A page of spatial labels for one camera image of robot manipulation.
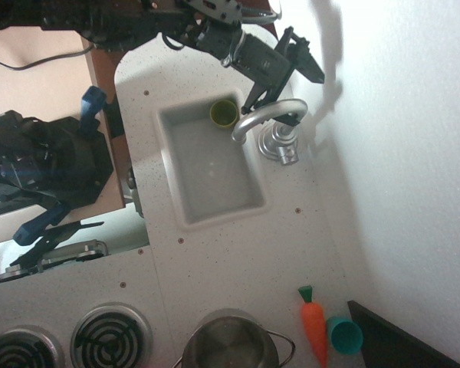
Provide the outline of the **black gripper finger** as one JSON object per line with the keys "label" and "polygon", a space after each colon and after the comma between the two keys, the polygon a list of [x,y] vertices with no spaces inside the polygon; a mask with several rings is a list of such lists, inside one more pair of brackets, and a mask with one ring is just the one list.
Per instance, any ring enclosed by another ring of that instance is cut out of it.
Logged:
{"label": "black gripper finger", "polygon": [[284,30],[280,41],[284,42],[283,56],[292,68],[299,71],[311,83],[324,84],[325,73],[310,52],[310,42],[294,32],[293,27]]}
{"label": "black gripper finger", "polygon": [[279,100],[284,85],[263,86],[255,82],[240,108],[243,117],[276,120],[286,126],[297,126],[305,116],[305,101],[291,98]]}

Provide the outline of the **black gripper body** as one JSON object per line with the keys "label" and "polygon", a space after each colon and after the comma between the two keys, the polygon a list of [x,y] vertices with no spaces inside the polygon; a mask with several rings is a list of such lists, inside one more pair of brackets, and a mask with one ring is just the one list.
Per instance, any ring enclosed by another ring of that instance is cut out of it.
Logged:
{"label": "black gripper body", "polygon": [[252,34],[243,32],[230,56],[231,67],[265,90],[285,85],[291,75],[289,60]]}

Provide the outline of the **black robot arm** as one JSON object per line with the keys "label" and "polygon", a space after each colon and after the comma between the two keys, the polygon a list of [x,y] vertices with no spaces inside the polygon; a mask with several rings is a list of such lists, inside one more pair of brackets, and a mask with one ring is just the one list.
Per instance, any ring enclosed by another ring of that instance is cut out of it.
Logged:
{"label": "black robot arm", "polygon": [[106,51],[132,51],[160,35],[172,49],[210,54],[253,81],[243,114],[277,101],[294,71],[315,84],[325,81],[308,40],[292,27],[273,48],[243,29],[280,17],[240,1],[0,1],[0,31],[75,31]]}

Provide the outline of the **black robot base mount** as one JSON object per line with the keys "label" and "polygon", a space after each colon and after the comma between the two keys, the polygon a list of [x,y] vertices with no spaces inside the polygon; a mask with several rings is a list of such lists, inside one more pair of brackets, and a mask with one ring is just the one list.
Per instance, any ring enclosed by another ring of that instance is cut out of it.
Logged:
{"label": "black robot base mount", "polygon": [[33,205],[92,205],[112,172],[104,135],[85,133],[78,119],[0,114],[0,215]]}

